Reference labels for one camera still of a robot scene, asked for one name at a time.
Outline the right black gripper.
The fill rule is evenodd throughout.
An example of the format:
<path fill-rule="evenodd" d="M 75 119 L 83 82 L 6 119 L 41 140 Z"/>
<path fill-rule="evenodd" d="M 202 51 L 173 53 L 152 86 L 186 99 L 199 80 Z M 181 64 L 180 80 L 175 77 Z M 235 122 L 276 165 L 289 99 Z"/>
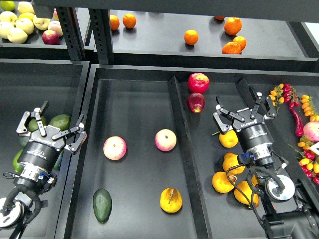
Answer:
<path fill-rule="evenodd" d="M 245 108 L 236 113 L 224 108 L 219 96 L 216 96 L 216 111 L 213 120 L 219 132 L 226 134 L 234 130 L 242 147 L 243 154 L 239 161 L 243 164 L 256 166 L 271 166 L 275 163 L 270 147 L 274 140 L 265 124 L 273 120 L 277 111 L 270 96 L 260 92 L 252 92 L 255 101 L 253 108 Z"/>

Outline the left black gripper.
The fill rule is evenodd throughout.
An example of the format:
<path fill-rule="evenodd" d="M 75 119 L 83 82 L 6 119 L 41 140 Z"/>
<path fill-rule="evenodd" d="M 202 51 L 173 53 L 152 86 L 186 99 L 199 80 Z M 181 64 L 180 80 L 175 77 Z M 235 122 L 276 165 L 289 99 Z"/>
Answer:
<path fill-rule="evenodd" d="M 75 126 L 64 131 L 51 125 L 44 126 L 41 116 L 48 106 L 49 102 L 44 101 L 40 108 L 35 108 L 32 112 L 25 111 L 16 129 L 20 137 L 29 138 L 18 159 L 24 169 L 14 179 L 16 186 L 54 186 L 57 175 L 52 170 L 60 152 L 67 149 L 71 154 L 76 154 L 87 138 L 82 122 L 84 114 L 80 115 Z M 36 120 L 38 126 L 34 132 L 27 129 L 32 119 Z M 67 144 L 66 140 L 72 136 L 78 137 L 73 143 Z"/>

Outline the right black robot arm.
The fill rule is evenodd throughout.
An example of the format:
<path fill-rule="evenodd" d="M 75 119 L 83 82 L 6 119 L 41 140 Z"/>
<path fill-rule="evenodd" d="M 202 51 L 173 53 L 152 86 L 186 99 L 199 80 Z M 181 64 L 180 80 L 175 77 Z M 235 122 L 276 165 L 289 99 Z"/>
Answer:
<path fill-rule="evenodd" d="M 247 184 L 250 196 L 244 196 L 256 211 L 254 196 L 258 196 L 265 214 L 257 216 L 268 239 L 317 239 L 319 215 L 310 205 L 310 197 L 302 194 L 302 183 L 294 183 L 281 172 L 289 164 L 272 148 L 274 140 L 265 124 L 277 112 L 269 96 L 252 92 L 253 107 L 229 111 L 219 97 L 213 114 L 220 133 L 235 131 L 243 154 L 238 155 L 239 166 L 247 166 Z"/>

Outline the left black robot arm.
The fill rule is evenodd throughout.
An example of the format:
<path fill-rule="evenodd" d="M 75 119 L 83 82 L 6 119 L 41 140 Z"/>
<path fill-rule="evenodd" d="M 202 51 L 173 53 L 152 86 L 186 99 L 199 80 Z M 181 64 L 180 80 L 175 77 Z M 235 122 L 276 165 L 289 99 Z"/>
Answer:
<path fill-rule="evenodd" d="M 47 206 L 47 201 L 39 196 L 50 191 L 57 182 L 53 169 L 60 153 L 66 149 L 76 154 L 87 138 L 84 115 L 79 116 L 74 127 L 62 130 L 43 124 L 41 116 L 47 107 L 48 101 L 45 101 L 32 112 L 24 112 L 16 129 L 19 137 L 28 138 L 17 160 L 23 170 L 3 173 L 4 178 L 13 179 L 14 188 L 0 200 L 0 228 L 13 229 L 12 239 L 21 238 L 28 224 Z"/>

